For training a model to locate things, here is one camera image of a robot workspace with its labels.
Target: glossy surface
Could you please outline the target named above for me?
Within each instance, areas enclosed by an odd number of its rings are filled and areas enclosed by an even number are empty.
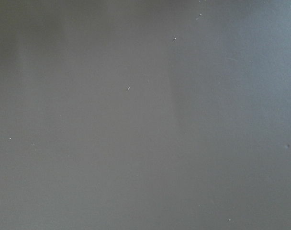
[[[291,1],[0,0],[0,230],[291,230]]]

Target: smooth gray panel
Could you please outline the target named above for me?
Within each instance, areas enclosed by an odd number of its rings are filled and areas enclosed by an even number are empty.
[[[291,230],[291,1],[0,0],[0,230]]]

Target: gray surface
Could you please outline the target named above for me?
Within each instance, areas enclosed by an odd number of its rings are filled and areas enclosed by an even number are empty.
[[[291,1],[0,0],[13,229],[291,230]]]

